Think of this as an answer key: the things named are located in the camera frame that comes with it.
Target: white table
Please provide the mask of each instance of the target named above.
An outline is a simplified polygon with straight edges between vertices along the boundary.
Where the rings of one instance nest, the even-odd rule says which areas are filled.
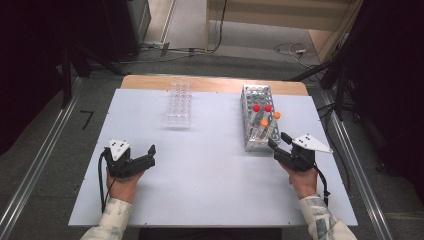
[[[177,131],[165,124],[167,91],[117,90],[69,225],[98,223],[97,164],[111,138],[129,141],[133,158],[156,145],[156,166],[139,181],[130,226],[305,224],[288,175],[272,153],[244,152],[239,99],[235,93],[193,92],[192,126]],[[328,145],[311,97],[274,94],[273,100],[283,114],[281,131],[293,137],[310,133]],[[357,225],[333,156],[317,153],[316,161],[327,178],[330,210],[347,225]]]

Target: cable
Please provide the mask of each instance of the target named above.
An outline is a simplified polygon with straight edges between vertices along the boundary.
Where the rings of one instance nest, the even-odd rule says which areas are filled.
[[[184,56],[179,56],[179,57],[174,57],[174,58],[169,58],[169,59],[163,59],[163,60],[132,61],[132,62],[121,62],[121,63],[157,63],[157,62],[168,62],[168,61],[174,61],[174,60],[177,60],[177,59],[180,59],[180,58],[192,57],[192,56],[196,56],[196,55],[208,55],[208,54],[215,53],[218,50],[218,48],[221,46],[221,42],[222,42],[222,27],[224,25],[224,16],[225,16],[225,11],[227,9],[227,1],[228,0],[225,0],[225,2],[224,2],[224,8],[222,10],[221,24],[219,26],[219,41],[218,41],[218,44],[215,46],[214,49],[212,49],[212,50],[209,50],[208,49],[206,52],[194,51],[194,54],[189,54],[189,55],[184,55]],[[155,47],[152,47],[152,49],[163,51],[162,49],[155,48]],[[167,49],[166,51],[177,51],[177,52],[192,53],[190,51],[187,51],[186,49],[199,50],[201,48],[171,48],[171,49]]]
[[[311,164],[308,159],[306,159],[302,154],[300,153],[296,153],[297,155],[299,155],[300,159],[302,159],[304,162],[308,163],[312,168],[315,169],[315,171],[317,171],[319,177],[321,178],[322,184],[324,185],[324,203],[325,205],[328,206],[328,196],[331,194],[328,189],[327,189],[327,179],[325,179],[324,174],[321,172],[321,170],[319,170],[316,162],[315,164]]]
[[[336,28],[335,28],[335,29],[334,29],[334,30],[330,33],[330,35],[328,35],[328,37],[327,37],[327,39],[325,40],[324,44],[322,45],[321,49],[318,51],[318,54],[320,54],[320,53],[321,53],[321,51],[322,51],[322,49],[324,49],[324,47],[325,47],[325,45],[327,44],[328,40],[330,39],[331,35],[333,35],[333,34],[336,32],[336,30],[340,27],[340,25],[342,25],[343,19],[344,19],[344,17],[345,17],[345,16],[346,16],[346,14],[347,14],[347,10],[349,9],[349,7],[350,7],[350,5],[352,4],[352,2],[353,2],[353,1],[354,1],[354,0],[350,0],[349,5],[347,5],[346,10],[345,10],[345,12],[344,12],[344,14],[343,14],[343,17],[340,19],[339,25],[337,25],[337,27],[336,27]],[[355,10],[353,11],[354,13],[356,12],[356,10],[359,8],[359,6],[360,6],[360,5],[361,5],[361,4],[358,4],[358,5],[356,6]],[[350,20],[352,20],[353,15],[355,15],[355,14],[350,15],[350,18],[349,18],[348,22],[350,22]]]
[[[345,162],[345,161],[344,161],[344,159],[342,158],[342,155],[340,154],[340,152],[339,152],[338,148],[336,147],[336,145],[335,145],[335,143],[334,143],[333,139],[330,137],[330,133],[329,133],[329,131],[328,131],[328,123],[329,123],[329,121],[330,121],[330,117],[331,117],[331,114],[332,114],[332,113],[333,113],[333,111],[334,111],[334,107],[335,107],[335,106],[336,106],[336,104],[335,104],[335,103],[331,103],[331,104],[328,104],[328,105],[323,106],[323,107],[321,107],[321,108],[318,108],[317,110],[319,111],[319,110],[322,110],[322,109],[323,109],[323,108],[325,108],[325,107],[329,107],[329,109],[327,110],[327,112],[326,112],[324,115],[320,116],[320,118],[325,117],[325,121],[324,121],[324,126],[325,126],[325,128],[324,128],[324,133],[325,133],[325,135],[327,136],[327,138],[330,140],[330,144],[331,144],[331,145],[333,145],[334,149],[335,149],[335,150],[336,150],[336,152],[337,152],[337,155],[338,155],[338,156],[339,156],[339,158],[340,158],[340,162],[342,163],[342,166],[343,166],[343,169],[344,169],[344,172],[345,172],[345,175],[346,175],[346,184],[345,184],[346,191],[347,191],[347,193],[348,193],[349,197],[350,197],[350,198],[352,198],[352,194],[350,193],[350,191],[351,191],[351,189],[350,189],[350,186],[351,186],[351,183],[350,183],[350,175],[349,175],[349,171],[348,171],[347,166],[346,166],[346,162]]]
[[[115,181],[116,181],[116,177],[117,176],[115,176],[115,178],[113,178],[113,181],[112,181],[112,183],[110,184],[110,186],[109,186],[109,189],[107,190],[107,193],[106,193],[106,197],[105,197],[105,202],[104,202],[104,205],[106,206],[106,201],[107,201],[107,197],[109,196],[109,192],[110,192],[110,189],[112,189],[112,186],[113,186],[113,184],[115,183]]]
[[[101,207],[102,207],[102,213],[105,210],[106,207],[106,203],[105,203],[105,199],[104,199],[104,195],[103,195],[103,179],[102,179],[102,161],[103,161],[103,157],[105,156],[106,153],[106,149],[100,154],[99,157],[99,164],[98,164],[98,168],[97,168],[97,173],[99,176],[99,187],[100,187],[100,202],[101,202]]]
[[[217,29],[217,23],[218,23],[218,1],[215,1],[215,9],[216,9],[216,11],[215,11],[215,39],[214,39],[214,41],[215,41],[215,46],[217,45],[217,42],[216,42],[216,40],[217,40],[217,38],[216,38],[216,36],[218,36],[218,29]]]
[[[282,53],[281,51],[280,51],[280,47],[281,46],[284,46],[284,45],[289,45],[289,48],[288,48],[288,53]],[[293,54],[293,52],[292,52],[292,47],[293,46],[297,46],[297,45],[301,45],[301,46],[303,46],[304,48],[303,49],[301,49],[301,50],[304,50],[302,53],[301,53],[301,55],[299,55],[298,57],[296,57],[294,54]],[[299,64],[301,64],[302,66],[304,66],[304,67],[306,67],[306,69],[305,69],[305,71],[306,70],[308,70],[308,69],[311,69],[311,68],[313,68],[313,67],[315,67],[315,66],[319,66],[319,65],[307,65],[307,64],[305,64],[305,63],[303,63],[303,62],[301,62],[300,61],[300,58],[303,56],[303,55],[306,55],[307,57],[309,57],[309,58],[312,58],[312,57],[314,57],[314,56],[308,56],[307,55],[307,51],[309,50],[309,45],[308,44],[306,44],[306,43],[302,43],[302,42],[298,42],[298,43],[282,43],[282,44],[279,44],[279,45],[277,45],[277,46],[275,46],[275,47],[273,47],[273,50],[274,50],[274,52],[276,52],[276,53],[278,53],[278,54],[281,54],[281,55],[290,55],[296,62],[298,62]],[[314,76],[318,79],[318,81],[321,81],[321,79],[316,75],[316,74],[314,74]],[[314,80],[312,80],[310,77],[308,77],[308,79],[309,79],[309,81],[311,81],[311,82],[315,82]]]

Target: gray floor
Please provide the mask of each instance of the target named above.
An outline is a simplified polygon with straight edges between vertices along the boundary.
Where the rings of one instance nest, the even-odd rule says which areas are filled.
[[[170,43],[170,48],[205,47],[204,9],[206,1],[176,1],[165,39],[165,42]],[[218,11],[215,15],[215,18],[220,19],[222,12]],[[210,21],[208,49],[215,48],[219,36],[220,22]],[[225,22],[222,42],[215,55],[295,63],[296,60],[290,57],[289,48],[292,53],[300,49],[307,50],[300,59],[303,64],[319,64],[309,32],[305,29],[234,22]]]
[[[281,43],[290,41],[292,41],[290,37],[281,39]],[[290,79],[305,71],[305,67],[293,61],[290,56],[279,56],[283,58],[280,61],[272,57],[267,58],[269,54],[261,54],[259,59],[249,56],[235,57],[236,51],[232,54],[234,56],[217,53],[169,62],[146,63],[146,61],[181,56],[181,54],[169,53],[161,58],[159,51],[149,51],[137,56],[133,63],[121,64],[119,67],[133,74],[176,74],[266,80]],[[97,68],[90,79],[82,79],[83,87],[79,93],[79,99],[9,239],[78,239],[87,230],[87,228],[71,228],[67,224],[78,194],[78,187],[83,180],[114,90],[120,87],[122,78],[108,70]],[[325,103],[316,81],[317,78],[314,76],[303,82],[307,85],[308,93],[314,98],[318,107]],[[1,211],[5,210],[10,197],[35,158],[60,111],[60,105],[61,93],[52,99],[27,127],[12,149],[0,156]],[[82,127],[87,115],[81,113],[81,110],[94,111],[93,118],[85,130],[82,130]],[[345,112],[345,115],[345,124],[361,165],[383,212],[388,216],[387,221],[394,238],[424,239],[424,229],[422,229],[424,220],[418,215],[424,212],[424,207],[415,195],[413,186],[402,177],[392,177],[384,171],[375,171],[378,157],[370,140],[362,126],[352,122],[350,113]],[[331,124],[330,136],[336,144],[339,144]],[[335,158],[342,178],[346,179],[340,159],[337,155]],[[359,222],[358,227],[351,229],[358,239],[378,239],[351,173],[350,178],[353,196],[351,204]],[[125,239],[137,239],[137,234],[137,229],[129,228],[125,233]],[[309,239],[306,227],[285,228],[283,236],[283,239]]]

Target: white sleeve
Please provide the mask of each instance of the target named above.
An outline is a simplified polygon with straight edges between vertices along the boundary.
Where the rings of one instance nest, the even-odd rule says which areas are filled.
[[[132,204],[110,198],[97,227],[90,228],[82,240],[120,240],[131,215]]]
[[[299,203],[308,224],[309,234],[314,240],[356,239],[346,224],[331,214],[318,194],[303,198]]]

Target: wrist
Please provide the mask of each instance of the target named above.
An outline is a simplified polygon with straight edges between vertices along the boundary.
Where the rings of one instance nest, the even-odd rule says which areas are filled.
[[[127,203],[133,203],[133,201],[134,201],[134,194],[131,194],[131,193],[125,193],[125,192],[123,192],[123,193],[120,193],[120,194],[116,194],[116,195],[110,195],[110,197],[111,198],[115,198],[115,199],[118,199],[118,200],[121,200],[121,201],[124,201],[124,202],[127,202]]]
[[[301,189],[296,189],[296,193],[300,200],[302,198],[317,194],[317,190],[314,187],[303,187]]]

